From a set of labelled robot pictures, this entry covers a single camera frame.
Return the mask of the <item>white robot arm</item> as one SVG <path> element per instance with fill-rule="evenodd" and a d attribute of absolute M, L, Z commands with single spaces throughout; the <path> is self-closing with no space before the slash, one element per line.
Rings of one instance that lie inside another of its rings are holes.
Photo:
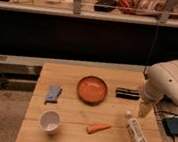
<path fill-rule="evenodd" d="M 178 59 L 152 65 L 140 93 L 139 117 L 145 118 L 163 96 L 169 97 L 178 106 Z"/>

